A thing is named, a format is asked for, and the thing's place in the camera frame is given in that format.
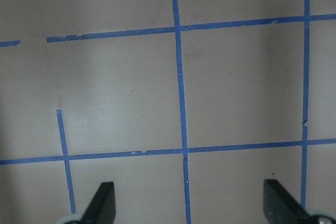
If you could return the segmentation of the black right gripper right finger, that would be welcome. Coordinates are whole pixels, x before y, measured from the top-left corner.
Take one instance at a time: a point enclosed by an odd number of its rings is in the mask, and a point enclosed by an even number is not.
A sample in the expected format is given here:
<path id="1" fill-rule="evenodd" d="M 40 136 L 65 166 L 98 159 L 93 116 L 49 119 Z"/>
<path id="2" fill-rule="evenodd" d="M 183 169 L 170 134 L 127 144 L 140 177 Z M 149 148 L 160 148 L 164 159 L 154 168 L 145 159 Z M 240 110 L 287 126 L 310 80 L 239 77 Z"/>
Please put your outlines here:
<path id="1" fill-rule="evenodd" d="M 263 184 L 263 213 L 271 224 L 308 223 L 310 215 L 276 179 Z"/>

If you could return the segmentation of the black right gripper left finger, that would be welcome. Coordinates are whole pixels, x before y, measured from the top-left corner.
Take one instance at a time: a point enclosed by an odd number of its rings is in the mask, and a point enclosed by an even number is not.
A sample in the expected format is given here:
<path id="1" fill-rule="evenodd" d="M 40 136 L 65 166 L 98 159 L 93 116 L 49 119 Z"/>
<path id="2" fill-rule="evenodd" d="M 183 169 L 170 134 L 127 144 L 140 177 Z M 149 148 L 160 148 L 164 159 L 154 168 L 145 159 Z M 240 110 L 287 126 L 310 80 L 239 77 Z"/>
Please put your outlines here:
<path id="1" fill-rule="evenodd" d="M 101 183 L 82 215 L 81 223 L 113 224 L 116 216 L 115 203 L 114 183 Z"/>

